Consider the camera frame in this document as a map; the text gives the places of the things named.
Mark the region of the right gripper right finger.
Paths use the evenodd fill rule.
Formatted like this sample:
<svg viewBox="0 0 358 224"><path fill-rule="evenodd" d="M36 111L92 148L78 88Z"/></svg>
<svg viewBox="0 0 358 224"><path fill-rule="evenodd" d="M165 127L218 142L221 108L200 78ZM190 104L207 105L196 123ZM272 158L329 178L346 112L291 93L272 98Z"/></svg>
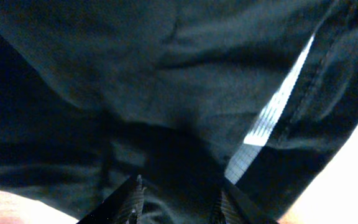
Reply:
<svg viewBox="0 0 358 224"><path fill-rule="evenodd" d="M278 224L227 179L224 179L223 187L214 204L211 223Z"/></svg>

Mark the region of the dark green shorts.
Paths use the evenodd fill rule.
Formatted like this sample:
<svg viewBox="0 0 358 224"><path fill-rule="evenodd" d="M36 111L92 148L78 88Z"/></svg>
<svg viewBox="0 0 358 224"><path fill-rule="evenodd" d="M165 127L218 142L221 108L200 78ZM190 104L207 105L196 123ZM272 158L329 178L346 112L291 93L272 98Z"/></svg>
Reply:
<svg viewBox="0 0 358 224"><path fill-rule="evenodd" d="M79 220L278 220L358 125L358 1L0 0L0 190Z"/></svg>

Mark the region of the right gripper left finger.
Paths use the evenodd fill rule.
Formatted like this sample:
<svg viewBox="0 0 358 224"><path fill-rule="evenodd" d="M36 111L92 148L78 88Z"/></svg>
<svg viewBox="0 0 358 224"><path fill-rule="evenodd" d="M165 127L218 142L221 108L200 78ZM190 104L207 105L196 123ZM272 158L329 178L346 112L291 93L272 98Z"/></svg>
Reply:
<svg viewBox="0 0 358 224"><path fill-rule="evenodd" d="M128 178L77 224L141 224L145 189L141 175Z"/></svg>

